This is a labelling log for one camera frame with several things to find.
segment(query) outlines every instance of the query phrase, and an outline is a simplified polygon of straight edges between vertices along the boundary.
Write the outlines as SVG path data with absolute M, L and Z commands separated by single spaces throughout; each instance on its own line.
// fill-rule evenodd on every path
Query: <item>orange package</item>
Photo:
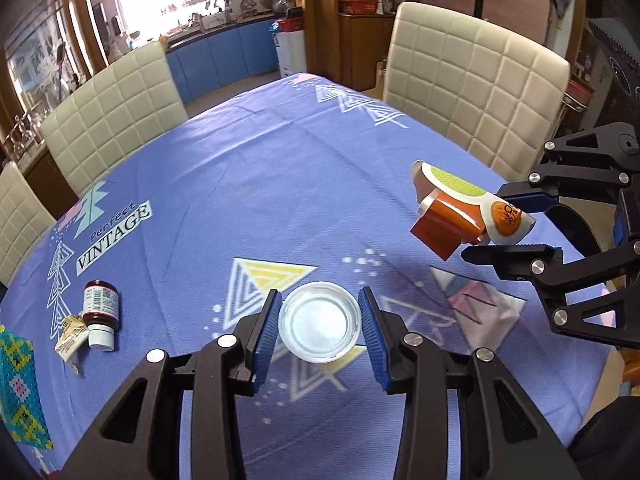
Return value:
M 536 223 L 500 197 L 422 160 L 411 173 L 420 204 L 411 232 L 443 260 L 461 244 L 517 244 Z

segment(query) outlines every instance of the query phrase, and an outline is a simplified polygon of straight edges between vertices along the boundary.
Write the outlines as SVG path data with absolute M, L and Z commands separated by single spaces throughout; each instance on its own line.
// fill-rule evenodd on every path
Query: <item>white chair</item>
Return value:
M 493 23 L 399 7 L 383 101 L 444 135 L 506 180 L 529 174 L 569 81 L 569 64 Z
M 0 282 L 9 283 L 39 238 L 56 221 L 9 162 L 0 174 Z
M 97 73 L 42 122 L 49 151 L 78 196 L 111 168 L 187 120 L 154 41 Z

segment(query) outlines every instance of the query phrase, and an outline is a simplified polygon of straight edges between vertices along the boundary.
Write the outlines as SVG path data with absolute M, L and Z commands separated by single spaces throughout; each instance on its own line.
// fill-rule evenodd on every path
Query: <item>table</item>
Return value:
M 235 97 L 117 166 L 36 246 L 2 302 L 0 322 L 34 343 L 55 446 L 41 460 L 62 466 L 149 349 L 197 351 L 260 309 L 269 288 L 286 296 L 320 280 L 354 295 L 371 286 L 382 308 L 447 349 L 498 347 L 567 444 L 608 347 L 552 334 L 529 283 L 500 282 L 491 267 L 466 264 L 459 252 L 442 262 L 414 238 L 409 170 L 419 158 L 485 189 L 502 183 L 427 127 L 311 75 Z M 143 203 L 152 216 L 108 251 L 87 255 Z M 544 216 L 524 240 L 540 242 L 563 246 L 566 261 L 579 257 Z M 82 349 L 84 376 L 76 377 L 53 347 L 61 318 L 81 309 L 84 284 L 94 279 L 120 291 L 122 328 L 115 352 Z M 404 398 L 382 393 L 360 343 L 321 367 L 276 346 L 260 393 L 238 398 L 248 478 L 392 478 Z M 450 412 L 456 478 L 459 431 L 451 405 Z M 185 439 L 183 474 L 187 449 Z

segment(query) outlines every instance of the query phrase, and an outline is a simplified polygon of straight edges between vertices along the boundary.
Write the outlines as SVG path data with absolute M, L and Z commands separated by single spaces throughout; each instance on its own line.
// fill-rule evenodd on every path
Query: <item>food package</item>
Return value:
M 515 245 L 535 218 L 500 197 L 423 160 L 411 167 L 420 218 L 411 232 L 443 260 L 460 244 Z
M 82 316 L 66 316 L 62 322 L 62 336 L 56 343 L 56 352 L 78 375 L 78 360 L 76 351 L 89 337 L 89 330 L 82 320 Z

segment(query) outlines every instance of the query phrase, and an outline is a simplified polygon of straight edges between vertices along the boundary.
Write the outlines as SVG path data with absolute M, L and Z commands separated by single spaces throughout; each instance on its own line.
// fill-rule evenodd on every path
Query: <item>cream leather chair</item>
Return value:
M 15 271 L 56 221 L 9 162 L 0 174 L 0 282 L 9 286 Z
M 154 41 L 97 73 L 40 131 L 78 196 L 111 168 L 187 120 L 164 50 Z
M 383 101 L 521 180 L 553 134 L 568 81 L 564 59 L 515 32 L 407 2 L 396 14 Z

